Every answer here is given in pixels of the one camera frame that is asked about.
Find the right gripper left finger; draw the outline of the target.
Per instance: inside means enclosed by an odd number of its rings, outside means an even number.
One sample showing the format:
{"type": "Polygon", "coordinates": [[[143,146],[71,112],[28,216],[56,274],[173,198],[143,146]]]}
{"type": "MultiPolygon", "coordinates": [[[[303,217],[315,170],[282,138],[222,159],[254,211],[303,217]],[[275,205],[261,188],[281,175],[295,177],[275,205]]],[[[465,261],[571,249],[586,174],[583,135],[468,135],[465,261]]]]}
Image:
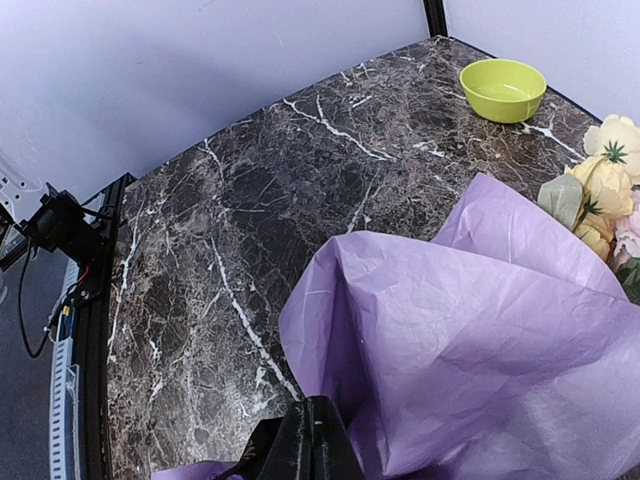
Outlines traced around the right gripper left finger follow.
{"type": "Polygon", "coordinates": [[[313,478],[311,399],[293,403],[282,419],[260,479],[313,478]]]}

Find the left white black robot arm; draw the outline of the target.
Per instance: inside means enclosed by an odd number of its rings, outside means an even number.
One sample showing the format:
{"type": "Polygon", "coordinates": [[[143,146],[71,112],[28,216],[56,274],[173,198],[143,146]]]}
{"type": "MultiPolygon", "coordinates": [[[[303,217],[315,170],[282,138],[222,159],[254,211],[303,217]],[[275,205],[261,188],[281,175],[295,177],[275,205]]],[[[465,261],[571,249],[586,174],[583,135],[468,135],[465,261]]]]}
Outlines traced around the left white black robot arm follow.
{"type": "Polygon", "coordinates": [[[61,250],[88,266],[102,253],[104,239],[85,220],[86,210],[66,190],[28,178],[7,160],[1,161],[1,215],[39,248],[61,250]]]}

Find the pale yellow flower stem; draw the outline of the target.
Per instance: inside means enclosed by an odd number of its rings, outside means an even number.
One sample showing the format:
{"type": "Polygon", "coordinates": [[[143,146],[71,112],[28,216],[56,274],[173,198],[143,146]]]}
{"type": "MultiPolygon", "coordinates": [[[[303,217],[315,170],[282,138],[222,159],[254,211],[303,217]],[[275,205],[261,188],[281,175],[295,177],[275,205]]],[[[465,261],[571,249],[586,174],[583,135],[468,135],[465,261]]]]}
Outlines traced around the pale yellow flower stem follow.
{"type": "Polygon", "coordinates": [[[613,260],[615,224],[631,214],[632,192],[639,190],[639,127],[611,114],[583,138],[587,157],[538,192],[538,205],[589,246],[613,260]]]}

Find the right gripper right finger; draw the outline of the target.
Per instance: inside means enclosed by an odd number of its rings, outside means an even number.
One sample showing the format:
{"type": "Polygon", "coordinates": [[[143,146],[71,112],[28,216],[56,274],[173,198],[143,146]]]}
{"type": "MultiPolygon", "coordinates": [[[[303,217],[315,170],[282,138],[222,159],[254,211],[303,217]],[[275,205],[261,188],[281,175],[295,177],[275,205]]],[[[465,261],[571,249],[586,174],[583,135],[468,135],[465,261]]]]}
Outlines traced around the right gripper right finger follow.
{"type": "Polygon", "coordinates": [[[324,396],[312,398],[312,478],[364,479],[335,405],[324,396]]]}

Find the pink purple wrapping paper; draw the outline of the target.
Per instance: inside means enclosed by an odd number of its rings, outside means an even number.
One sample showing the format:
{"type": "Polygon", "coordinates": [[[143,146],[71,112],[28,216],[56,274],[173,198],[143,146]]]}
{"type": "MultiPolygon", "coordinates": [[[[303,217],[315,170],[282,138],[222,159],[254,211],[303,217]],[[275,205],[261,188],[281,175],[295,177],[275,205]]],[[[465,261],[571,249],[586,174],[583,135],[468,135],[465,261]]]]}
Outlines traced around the pink purple wrapping paper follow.
{"type": "MultiPolygon", "coordinates": [[[[638,306],[491,177],[429,242],[331,238],[279,331],[311,427],[312,398],[328,397],[364,479],[614,479],[639,462],[638,306]]],[[[283,417],[261,421],[236,463],[161,477],[260,479],[283,417]]]]}

